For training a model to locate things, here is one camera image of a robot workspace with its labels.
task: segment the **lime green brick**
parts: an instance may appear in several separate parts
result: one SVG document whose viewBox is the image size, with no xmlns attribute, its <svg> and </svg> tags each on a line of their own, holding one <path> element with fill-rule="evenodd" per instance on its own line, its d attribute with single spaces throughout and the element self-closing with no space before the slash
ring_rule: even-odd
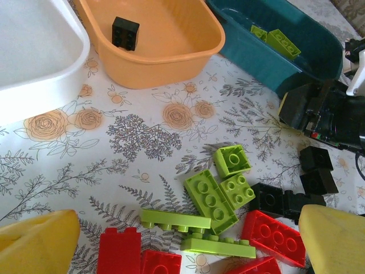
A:
<svg viewBox="0 0 365 274">
<path fill-rule="evenodd" d="M 228 203 L 234 209 L 247 204 L 255 198 L 255 192 L 242 174 L 236 174 L 219 185 Z"/>
<path fill-rule="evenodd" d="M 253 33 L 254 35 L 257 36 L 257 38 L 263 40 L 264 42 L 266 42 L 266 38 L 267 38 L 267 31 L 260 29 L 259 27 L 252 25 L 251 26 L 251 33 Z"/>
<path fill-rule="evenodd" d="M 237 146 L 219 148 L 213 155 L 217 171 L 222 179 L 250 170 L 251 165 L 244 149 Z"/>
<path fill-rule="evenodd" d="M 256 258 L 256 249 L 249 246 L 248 240 L 219 239 L 215 235 L 203 239 L 203 235 L 200 233 L 188 235 L 188 238 L 181 243 L 181 250 L 221 256 Z"/>
<path fill-rule="evenodd" d="M 200 215 L 212 218 L 211 230 L 219 235 L 238 222 L 226 197 L 209 170 L 187 179 L 184 186 L 197 207 Z"/>
<path fill-rule="evenodd" d="M 295 44 L 293 44 L 280 30 L 269 32 L 266 43 L 290 60 L 294 60 L 301 53 Z"/>
<path fill-rule="evenodd" d="M 180 232 L 187 232 L 190 229 L 204 233 L 205 229 L 210 229 L 211 222 L 211 218 L 207 217 L 149 209 L 142 209 L 140 218 L 144 228 L 158 225 L 162 230 L 176 229 Z"/>
</svg>

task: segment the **tablecloth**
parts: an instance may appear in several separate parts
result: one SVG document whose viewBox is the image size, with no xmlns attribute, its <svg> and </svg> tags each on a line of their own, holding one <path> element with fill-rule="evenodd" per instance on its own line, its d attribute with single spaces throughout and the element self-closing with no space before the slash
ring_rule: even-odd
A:
<svg viewBox="0 0 365 274">
<path fill-rule="evenodd" d="M 359 38 L 330 1 L 290 2 L 341 42 Z M 85 85 L 68 105 L 0 127 L 0 225 L 74 209 L 81 234 L 70 274 L 96 272 L 99 236 L 106 227 L 137 227 L 143 250 L 182 254 L 181 273 L 221 274 L 245 263 L 243 258 L 181 252 L 183 233 L 145 229 L 138 217 L 140 208 L 197 213 L 183 181 L 206 168 L 216 176 L 212 155 L 222 146 L 243 145 L 253 166 L 245 174 L 251 185 L 263 182 L 294 192 L 303 192 L 298 150 L 324 147 L 339 190 L 326 197 L 327 206 L 364 213 L 365 182 L 355 169 L 354 154 L 280 124 L 276 94 L 230 60 L 215 55 L 194 79 L 129 90 L 105 74 L 91 47 L 84 73 Z M 365 170 L 362 159 L 360 168 Z M 224 236 L 240 238 L 247 211 L 237 211 L 240 221 Z M 279 220 L 297 229 L 292 221 Z M 305 272 L 280 267 L 284 274 Z"/>
</svg>

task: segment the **flat green plate brick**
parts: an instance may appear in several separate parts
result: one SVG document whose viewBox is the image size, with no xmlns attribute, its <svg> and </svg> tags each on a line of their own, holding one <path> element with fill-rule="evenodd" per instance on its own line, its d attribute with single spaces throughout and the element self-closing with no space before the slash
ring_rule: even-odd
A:
<svg viewBox="0 0 365 274">
<path fill-rule="evenodd" d="M 238 218 L 209 170 L 187 179 L 184 186 L 200 215 L 212 218 L 212 232 L 219 235 L 238 222 Z"/>
<path fill-rule="evenodd" d="M 301 53 L 279 29 L 268 33 L 266 43 L 290 60 L 294 60 Z"/>
<path fill-rule="evenodd" d="M 218 238 L 213 237 L 202 239 L 198 233 L 194 233 L 182 241 L 181 250 L 223 256 L 256 258 L 256 249 L 255 247 L 249 246 L 247 240 L 234 241 L 232 238 L 224 238 L 218 241 Z"/>
<path fill-rule="evenodd" d="M 204 229 L 210 229 L 211 222 L 211 218 L 207 217 L 149 209 L 142 209 L 140 217 L 145 228 L 152 228 L 158 224 L 162 230 L 175 228 L 180 232 L 187 232 L 188 229 L 204 231 Z"/>
<path fill-rule="evenodd" d="M 267 38 L 267 31 L 260 29 L 259 27 L 252 25 L 251 26 L 251 33 L 253 33 L 254 35 L 256 35 L 257 38 L 263 40 L 264 42 L 266 42 L 266 38 Z"/>
<path fill-rule="evenodd" d="M 214 153 L 213 159 L 222 179 L 251 169 L 249 160 L 240 144 L 219 148 Z"/>
<path fill-rule="evenodd" d="M 225 180 L 219 187 L 234 209 L 239 209 L 255 198 L 255 192 L 242 174 L 236 174 Z"/>
</svg>

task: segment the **black cable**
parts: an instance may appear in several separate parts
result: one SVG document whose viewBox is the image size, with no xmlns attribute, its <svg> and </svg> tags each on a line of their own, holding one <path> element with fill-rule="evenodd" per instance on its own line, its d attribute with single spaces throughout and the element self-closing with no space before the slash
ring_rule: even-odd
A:
<svg viewBox="0 0 365 274">
<path fill-rule="evenodd" d="M 363 178 L 363 180 L 365 181 L 365 175 L 364 175 L 364 173 L 361 171 L 361 169 L 360 169 L 360 167 L 359 167 L 359 158 L 360 158 L 360 156 L 361 156 L 361 157 L 364 157 L 364 155 L 363 155 L 363 154 L 361 154 L 361 153 L 359 153 L 359 152 L 357 152 L 357 153 L 355 154 L 355 164 L 356 164 L 356 169 L 358 170 L 359 175 L 360 175 L 360 176 L 361 176 L 361 178 Z"/>
</svg>

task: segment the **yellow sponge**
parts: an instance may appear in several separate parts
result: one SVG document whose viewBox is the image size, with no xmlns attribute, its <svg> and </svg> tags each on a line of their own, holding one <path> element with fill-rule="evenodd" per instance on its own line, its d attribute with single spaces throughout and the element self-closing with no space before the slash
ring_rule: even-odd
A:
<svg viewBox="0 0 365 274">
<path fill-rule="evenodd" d="M 365 217 L 305 205 L 299 231 L 315 274 L 365 273 Z"/>
<path fill-rule="evenodd" d="M 0 227 L 0 273 L 66 274 L 79 234 L 73 210 Z"/>
</svg>

